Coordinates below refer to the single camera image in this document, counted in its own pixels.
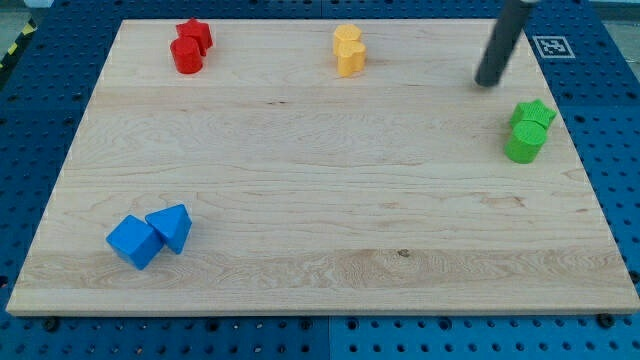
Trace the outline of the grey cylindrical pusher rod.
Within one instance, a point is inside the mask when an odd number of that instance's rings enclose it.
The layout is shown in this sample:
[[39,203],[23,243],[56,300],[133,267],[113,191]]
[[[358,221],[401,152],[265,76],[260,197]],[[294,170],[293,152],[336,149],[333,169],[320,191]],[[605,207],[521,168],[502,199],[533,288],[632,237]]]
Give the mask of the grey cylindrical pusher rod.
[[481,87],[499,84],[536,0],[505,0],[494,24],[474,81]]

